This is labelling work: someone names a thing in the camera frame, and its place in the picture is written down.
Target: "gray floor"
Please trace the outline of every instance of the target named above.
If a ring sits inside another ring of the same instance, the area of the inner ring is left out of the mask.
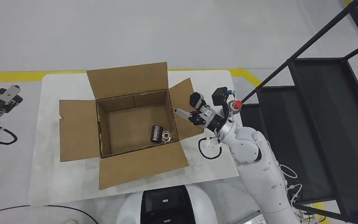
[[[93,69],[167,61],[169,68],[248,68],[263,80],[333,18],[342,2],[4,0],[0,3],[0,71]],[[358,47],[357,37],[357,27],[346,18],[303,56],[346,55]],[[357,74],[358,57],[351,65]],[[239,97],[253,88],[244,78],[234,77],[233,82]],[[283,71],[269,84],[291,82]],[[0,83],[0,87],[10,84]],[[30,100],[1,120],[1,125],[19,135],[19,143],[0,150],[0,208],[27,204],[30,180],[23,177],[31,170],[41,83],[18,84]],[[17,169],[7,171],[9,163],[18,164]],[[258,209],[239,178],[199,185],[211,197],[219,223],[235,223]],[[113,223],[124,198],[118,195],[65,205],[86,210],[100,223]],[[61,223],[69,218],[90,223],[78,212],[57,208],[0,213],[1,223]]]

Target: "white table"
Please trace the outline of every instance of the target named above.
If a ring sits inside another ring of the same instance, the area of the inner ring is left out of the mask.
[[[205,96],[212,105],[211,94],[217,87],[234,89],[228,71],[180,71],[169,72],[169,87],[190,77],[194,91]],[[32,206],[57,204],[74,200],[132,193],[141,190],[192,184],[238,176],[228,147],[223,145],[222,155],[215,160],[202,157],[197,142],[203,136],[213,136],[209,131],[181,141],[190,166],[154,175],[148,178],[98,189],[99,158],[71,162],[59,159],[59,100],[94,100],[86,74],[52,74],[44,77],[36,128],[34,160],[29,191]],[[240,124],[239,115],[234,119]],[[204,151],[215,156],[218,151]]]

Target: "cardboard box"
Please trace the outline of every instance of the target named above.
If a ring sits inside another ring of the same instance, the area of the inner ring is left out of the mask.
[[[60,100],[60,160],[100,159],[99,189],[188,166],[180,140],[203,132],[179,118],[192,110],[190,79],[168,89],[167,63],[87,71],[95,100]],[[153,125],[172,133],[150,141]]]

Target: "yellow tape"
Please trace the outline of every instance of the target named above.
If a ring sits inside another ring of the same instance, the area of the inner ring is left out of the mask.
[[[324,206],[323,202],[314,203],[312,205],[313,205],[313,208],[326,210],[326,206]],[[319,219],[324,218],[324,216],[320,216],[320,215],[317,215],[317,216],[318,216]],[[329,224],[328,217],[323,222],[320,222],[319,224]]]
[[[169,71],[203,71],[203,70],[228,70],[233,77],[243,77],[254,86],[258,86],[261,80],[243,68],[220,69],[169,69]],[[74,74],[86,71],[40,71],[40,72],[0,72],[0,82],[40,82],[47,74]]]
[[[40,82],[47,74],[75,74],[86,71],[0,72],[0,82]]]

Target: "red knob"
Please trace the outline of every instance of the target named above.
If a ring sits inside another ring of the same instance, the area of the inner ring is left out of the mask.
[[[238,109],[240,109],[241,107],[242,107],[242,102],[239,101],[239,100],[235,101],[235,103],[234,103],[234,109],[235,109],[235,110],[238,110]]]

